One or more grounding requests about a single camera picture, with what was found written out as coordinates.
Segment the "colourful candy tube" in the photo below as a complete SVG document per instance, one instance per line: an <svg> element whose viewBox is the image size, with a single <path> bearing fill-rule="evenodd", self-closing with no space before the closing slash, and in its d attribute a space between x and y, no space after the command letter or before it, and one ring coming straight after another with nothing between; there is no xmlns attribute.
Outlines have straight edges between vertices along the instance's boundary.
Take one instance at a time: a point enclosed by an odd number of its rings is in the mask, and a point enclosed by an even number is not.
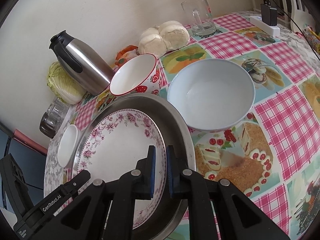
<svg viewBox="0 0 320 240"><path fill-rule="evenodd" d="M306 25L303 29L303 34L306 40L311 44L312 48L319 54L320 53L320 38L319 36L313 31L313 29Z"/></svg>

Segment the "light blue round bowl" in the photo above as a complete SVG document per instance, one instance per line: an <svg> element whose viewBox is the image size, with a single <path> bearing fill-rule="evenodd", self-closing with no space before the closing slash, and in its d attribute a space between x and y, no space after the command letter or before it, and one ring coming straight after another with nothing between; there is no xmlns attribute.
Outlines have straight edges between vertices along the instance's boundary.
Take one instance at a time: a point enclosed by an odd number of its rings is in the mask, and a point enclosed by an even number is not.
<svg viewBox="0 0 320 240"><path fill-rule="evenodd" d="M238 124L255 101L254 83L244 68L220 59L194 62L173 78L167 101L188 127L219 132Z"/></svg>

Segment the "white square bowl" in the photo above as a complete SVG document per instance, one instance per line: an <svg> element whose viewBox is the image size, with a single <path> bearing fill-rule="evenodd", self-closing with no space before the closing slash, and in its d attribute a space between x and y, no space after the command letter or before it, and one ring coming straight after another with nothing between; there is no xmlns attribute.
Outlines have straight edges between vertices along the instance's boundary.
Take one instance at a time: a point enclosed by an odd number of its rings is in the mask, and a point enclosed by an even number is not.
<svg viewBox="0 0 320 240"><path fill-rule="evenodd" d="M71 162L73 152L79 139L79 130L75 125L69 125L61 138L57 151L57 160L61 167L65 168Z"/></svg>

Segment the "bag of white buns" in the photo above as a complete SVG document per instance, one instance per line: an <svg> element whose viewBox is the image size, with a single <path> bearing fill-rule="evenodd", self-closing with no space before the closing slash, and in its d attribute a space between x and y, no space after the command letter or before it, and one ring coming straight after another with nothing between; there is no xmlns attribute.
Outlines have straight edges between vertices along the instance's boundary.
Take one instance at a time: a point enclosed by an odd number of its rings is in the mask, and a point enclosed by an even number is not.
<svg viewBox="0 0 320 240"><path fill-rule="evenodd" d="M190 42L187 29L177 21L167 21L146 29L140 36L138 52L160 58L169 51L185 47Z"/></svg>

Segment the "floral white plate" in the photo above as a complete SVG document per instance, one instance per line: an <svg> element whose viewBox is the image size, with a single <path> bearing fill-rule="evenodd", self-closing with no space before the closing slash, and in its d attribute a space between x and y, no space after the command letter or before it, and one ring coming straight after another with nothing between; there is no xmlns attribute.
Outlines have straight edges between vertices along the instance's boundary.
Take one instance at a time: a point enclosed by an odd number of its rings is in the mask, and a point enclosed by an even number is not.
<svg viewBox="0 0 320 240"><path fill-rule="evenodd" d="M151 200L136 201L133 228L138 228L154 214L165 188L167 158L159 128L147 114L127 108L107 114L88 131L76 150L72 175L88 170L90 183L119 179L146 158L150 145L155 147L154 194Z"/></svg>

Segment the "red rimmed strawberry bowl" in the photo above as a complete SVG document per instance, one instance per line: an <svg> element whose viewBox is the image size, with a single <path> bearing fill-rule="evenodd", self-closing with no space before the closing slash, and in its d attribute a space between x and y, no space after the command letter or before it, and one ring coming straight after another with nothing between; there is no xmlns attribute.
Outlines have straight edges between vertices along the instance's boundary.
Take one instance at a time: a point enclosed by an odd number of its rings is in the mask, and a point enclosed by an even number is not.
<svg viewBox="0 0 320 240"><path fill-rule="evenodd" d="M120 67L112 78L110 92L114 96L132 93L157 95L161 87L162 77L157 58L152 54L143 54Z"/></svg>

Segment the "orange snack packet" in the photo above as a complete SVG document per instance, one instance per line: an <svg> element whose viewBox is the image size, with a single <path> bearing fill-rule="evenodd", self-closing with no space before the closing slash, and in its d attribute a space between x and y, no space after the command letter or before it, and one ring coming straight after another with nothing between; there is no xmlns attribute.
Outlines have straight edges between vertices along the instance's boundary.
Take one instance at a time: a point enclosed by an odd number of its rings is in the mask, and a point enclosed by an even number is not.
<svg viewBox="0 0 320 240"><path fill-rule="evenodd" d="M138 47L135 45L129 45L117 53L115 65L120 68L125 63L127 63L127 61L131 60L134 57L137 57L138 55Z"/></svg>

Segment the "brown glass cup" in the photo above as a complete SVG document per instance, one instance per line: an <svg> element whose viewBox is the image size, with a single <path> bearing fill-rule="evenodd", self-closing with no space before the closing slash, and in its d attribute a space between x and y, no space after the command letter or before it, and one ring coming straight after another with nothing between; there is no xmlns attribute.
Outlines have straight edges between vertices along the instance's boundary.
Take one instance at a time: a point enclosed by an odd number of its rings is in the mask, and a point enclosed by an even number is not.
<svg viewBox="0 0 320 240"><path fill-rule="evenodd" d="M41 118L39 129L45 136L53 139L61 124L62 122L59 118L45 112Z"/></svg>

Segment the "white power strip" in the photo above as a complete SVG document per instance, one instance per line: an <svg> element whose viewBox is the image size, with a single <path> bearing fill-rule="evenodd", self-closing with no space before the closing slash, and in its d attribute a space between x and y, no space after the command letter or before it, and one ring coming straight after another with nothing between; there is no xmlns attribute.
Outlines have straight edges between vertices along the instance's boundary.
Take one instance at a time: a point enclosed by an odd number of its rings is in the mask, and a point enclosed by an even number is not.
<svg viewBox="0 0 320 240"><path fill-rule="evenodd" d="M258 27L259 29L261 29L262 31L267 33L268 35L270 35L272 37L279 37L280 36L280 28L277 25L271 26L271 25L266 24L265 22L262 21L261 16L251 15L249 17L249 20L252 25Z"/></svg>

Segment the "black power adapter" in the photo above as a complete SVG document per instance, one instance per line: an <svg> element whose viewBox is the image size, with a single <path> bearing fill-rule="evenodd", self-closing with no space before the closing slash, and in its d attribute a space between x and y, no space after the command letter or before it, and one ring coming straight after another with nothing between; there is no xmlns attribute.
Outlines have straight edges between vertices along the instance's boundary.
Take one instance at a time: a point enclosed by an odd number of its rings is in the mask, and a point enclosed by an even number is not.
<svg viewBox="0 0 320 240"><path fill-rule="evenodd" d="M277 9L271 6L270 0L263 0L263 4L260 5L260 8L262 21L269 26L276 26Z"/></svg>

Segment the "clear glass mug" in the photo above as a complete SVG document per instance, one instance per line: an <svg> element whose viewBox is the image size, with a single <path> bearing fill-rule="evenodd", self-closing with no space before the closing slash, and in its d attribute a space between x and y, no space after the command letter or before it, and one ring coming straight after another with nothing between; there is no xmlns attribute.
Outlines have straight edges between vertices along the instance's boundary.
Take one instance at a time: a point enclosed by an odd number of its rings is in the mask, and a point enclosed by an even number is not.
<svg viewBox="0 0 320 240"><path fill-rule="evenodd" d="M191 32L196 36L212 35L216 31L212 12L207 0L189 0L181 3Z"/></svg>

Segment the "checkered picture tablecloth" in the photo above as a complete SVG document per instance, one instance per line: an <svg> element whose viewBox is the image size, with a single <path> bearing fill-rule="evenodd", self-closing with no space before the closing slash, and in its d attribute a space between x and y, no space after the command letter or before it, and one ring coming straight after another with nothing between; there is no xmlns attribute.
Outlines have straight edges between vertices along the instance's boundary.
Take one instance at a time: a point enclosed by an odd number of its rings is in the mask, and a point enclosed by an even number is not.
<svg viewBox="0 0 320 240"><path fill-rule="evenodd" d="M108 182L156 149L155 192L136 202L133 228L152 222L165 201L165 134L179 143L182 121L188 165L206 181L226 178L291 239L302 239L319 214L319 74L281 38L230 14L218 32L188 38L160 59L124 63L107 89L81 100L69 122L89 135L74 149L68 173L88 170Z"/></svg>

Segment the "stainless steel thermos jug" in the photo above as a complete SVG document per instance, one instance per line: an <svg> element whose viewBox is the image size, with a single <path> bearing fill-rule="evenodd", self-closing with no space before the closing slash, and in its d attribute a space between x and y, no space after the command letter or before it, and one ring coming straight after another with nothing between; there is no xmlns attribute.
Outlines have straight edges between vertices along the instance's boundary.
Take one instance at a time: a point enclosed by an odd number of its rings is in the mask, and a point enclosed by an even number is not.
<svg viewBox="0 0 320 240"><path fill-rule="evenodd" d="M93 48L65 30L50 39L49 49L69 76L93 96L101 94L115 75Z"/></svg>

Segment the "large stainless steel pan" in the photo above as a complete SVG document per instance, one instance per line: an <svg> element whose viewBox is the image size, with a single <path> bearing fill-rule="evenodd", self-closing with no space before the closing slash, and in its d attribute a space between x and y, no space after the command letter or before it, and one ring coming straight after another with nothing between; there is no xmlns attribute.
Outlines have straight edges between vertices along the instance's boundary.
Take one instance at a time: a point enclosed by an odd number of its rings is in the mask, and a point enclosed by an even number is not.
<svg viewBox="0 0 320 240"><path fill-rule="evenodd" d="M80 152L84 149L85 141L93 128L108 114L125 108L140 110L151 117L163 135L165 146L172 145L176 157L183 159L190 169L195 170L193 142L180 113L159 96L131 94L108 105L86 128L75 150L73 177L80 167ZM132 239L165 239L177 228L187 207L186 200L170 198L168 183L165 183L164 194L155 213L144 224L133 230Z"/></svg>

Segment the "napa cabbage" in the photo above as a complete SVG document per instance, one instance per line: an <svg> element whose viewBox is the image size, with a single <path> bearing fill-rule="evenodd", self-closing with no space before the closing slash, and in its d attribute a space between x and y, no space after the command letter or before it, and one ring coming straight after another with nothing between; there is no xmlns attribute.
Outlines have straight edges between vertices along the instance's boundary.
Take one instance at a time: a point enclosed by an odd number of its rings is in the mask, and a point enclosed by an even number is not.
<svg viewBox="0 0 320 240"><path fill-rule="evenodd" d="M57 61L50 65L46 79L50 90L70 105L80 102L86 94L86 90L70 77Z"/></svg>

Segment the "upturned clear glass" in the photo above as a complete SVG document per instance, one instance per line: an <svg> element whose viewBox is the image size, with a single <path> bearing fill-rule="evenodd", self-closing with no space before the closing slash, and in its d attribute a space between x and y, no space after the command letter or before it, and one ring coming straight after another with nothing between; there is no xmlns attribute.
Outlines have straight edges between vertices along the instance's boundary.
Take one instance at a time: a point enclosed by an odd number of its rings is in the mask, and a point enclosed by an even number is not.
<svg viewBox="0 0 320 240"><path fill-rule="evenodd" d="M62 101L59 97L55 97L48 108L48 114L53 117L63 120L69 110L70 105Z"/></svg>

